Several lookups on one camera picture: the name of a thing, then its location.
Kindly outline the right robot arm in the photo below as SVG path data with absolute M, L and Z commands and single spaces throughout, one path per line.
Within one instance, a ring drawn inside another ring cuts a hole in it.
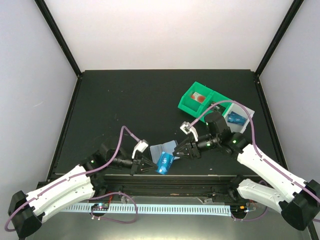
M 320 212 L 320 184 L 306 181 L 289 172 L 240 132 L 232 132 L 226 120 L 217 112 L 204 117 L 208 133 L 199 136 L 189 122 L 180 129 L 186 139 L 175 147 L 173 155 L 180 158 L 200 158 L 202 153 L 217 149 L 254 171 L 269 185 L 256 183 L 249 178 L 239 178 L 227 189 L 228 198 L 234 202 L 253 200 L 281 214 L 293 228 L 303 231 Z

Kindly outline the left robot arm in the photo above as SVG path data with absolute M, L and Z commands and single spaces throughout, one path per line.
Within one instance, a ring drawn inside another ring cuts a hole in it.
M 13 231 L 20 239 L 26 238 L 66 207 L 91 198 L 103 199 L 108 192 L 104 178 L 106 163 L 110 163 L 112 169 L 128 169 L 131 176 L 157 168 L 152 160 L 143 155 L 142 150 L 135 149 L 128 154 L 123 148 L 102 144 L 81 164 L 51 183 L 28 193 L 16 192 L 8 209 Z

